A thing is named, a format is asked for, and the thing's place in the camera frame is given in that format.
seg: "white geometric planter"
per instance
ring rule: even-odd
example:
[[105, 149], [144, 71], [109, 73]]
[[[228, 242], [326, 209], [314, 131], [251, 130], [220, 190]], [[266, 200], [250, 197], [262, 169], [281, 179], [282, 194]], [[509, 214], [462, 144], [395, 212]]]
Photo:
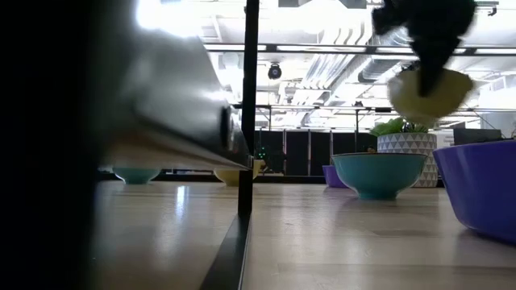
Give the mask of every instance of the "white geometric planter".
[[432, 152], [437, 148], [437, 136], [428, 133], [396, 133], [378, 137], [380, 153], [415, 153], [428, 156], [421, 176], [414, 187], [433, 188], [437, 186], [437, 164]]

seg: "yellow bowl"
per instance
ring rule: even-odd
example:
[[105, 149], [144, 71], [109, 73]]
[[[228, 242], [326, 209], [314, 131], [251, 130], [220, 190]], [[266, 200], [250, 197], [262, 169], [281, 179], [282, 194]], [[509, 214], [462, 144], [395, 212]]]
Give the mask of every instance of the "yellow bowl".
[[[255, 179], [260, 172], [260, 168], [265, 165], [265, 161], [263, 160], [255, 160], [252, 167], [252, 179]], [[239, 186], [239, 175], [240, 171], [238, 170], [214, 170], [215, 176], [222, 182], [224, 182], [227, 186]]]
[[467, 75], [449, 69], [426, 97], [418, 95], [418, 84], [418, 71], [401, 72], [389, 80], [389, 99], [401, 116], [426, 126], [455, 112], [473, 89]]

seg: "ceiling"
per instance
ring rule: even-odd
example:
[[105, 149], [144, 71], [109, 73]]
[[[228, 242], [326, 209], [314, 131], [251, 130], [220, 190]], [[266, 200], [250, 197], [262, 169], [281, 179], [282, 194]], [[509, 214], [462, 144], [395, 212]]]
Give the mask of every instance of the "ceiling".
[[[245, 33], [245, 0], [183, 0], [182, 24], [195, 27], [205, 43], [243, 44]], [[334, 45], [407, 45], [404, 31], [389, 38], [372, 35], [371, 9], [377, 0], [368, 0], [365, 9], [349, 9], [348, 0], [261, 0], [260, 44], [334, 44]], [[464, 36], [461, 46], [496, 46], [516, 49], [516, 1], [499, 0], [497, 13], [490, 5], [477, 11], [475, 23]], [[243, 56], [238, 52], [211, 52], [219, 80], [228, 92], [230, 102], [242, 97]], [[393, 77], [402, 64], [413, 57], [317, 55], [308, 53], [259, 53], [257, 66], [258, 104], [351, 106], [361, 101], [365, 106], [390, 106], [385, 82]], [[271, 63], [281, 66], [279, 80], [269, 80]], [[482, 91], [506, 89], [491, 85], [507, 76], [516, 75], [516, 57], [458, 56], [449, 68], [467, 73], [479, 90], [472, 94], [467, 106], [478, 106]], [[339, 115], [337, 110], [273, 111], [274, 126], [336, 126], [355, 124], [355, 116]], [[374, 126], [392, 118], [365, 116], [361, 123]], [[450, 117], [450, 122], [457, 118]], [[268, 118], [257, 114], [257, 121]]]

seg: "teal bowl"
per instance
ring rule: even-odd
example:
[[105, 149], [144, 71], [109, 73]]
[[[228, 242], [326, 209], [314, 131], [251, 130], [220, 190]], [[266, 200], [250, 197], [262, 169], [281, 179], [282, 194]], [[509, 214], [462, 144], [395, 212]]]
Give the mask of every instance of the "teal bowl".
[[161, 169], [113, 168], [113, 173], [126, 184], [147, 184], [160, 172]]
[[359, 197], [393, 200], [417, 181], [426, 155], [403, 153], [352, 153], [333, 155], [337, 175]]

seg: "bowl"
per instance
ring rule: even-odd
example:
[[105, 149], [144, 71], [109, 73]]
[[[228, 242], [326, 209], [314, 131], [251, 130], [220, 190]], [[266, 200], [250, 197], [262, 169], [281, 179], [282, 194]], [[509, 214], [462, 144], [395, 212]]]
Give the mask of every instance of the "bowl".
[[324, 180], [326, 181], [326, 185], [332, 188], [338, 189], [347, 189], [347, 186], [340, 181], [339, 176], [337, 175], [337, 169], [333, 165], [323, 165], [322, 171], [324, 172]]
[[439, 83], [428, 96], [418, 95], [419, 71], [405, 71], [389, 80], [389, 100], [394, 109], [411, 122], [431, 125], [455, 112], [473, 89], [465, 74], [443, 70]]
[[516, 243], [516, 142], [434, 151], [451, 206], [468, 228]]
[[113, 173], [126, 184], [147, 184], [158, 176], [161, 169], [113, 168]]
[[[260, 172], [260, 168], [265, 165], [265, 161], [263, 160], [254, 160], [254, 164], [252, 167], [252, 179], [255, 179]], [[239, 186], [239, 176], [240, 171], [238, 170], [222, 170], [215, 169], [215, 176], [227, 186]]]
[[423, 154], [351, 153], [331, 157], [342, 182], [362, 199], [393, 200], [417, 181]]

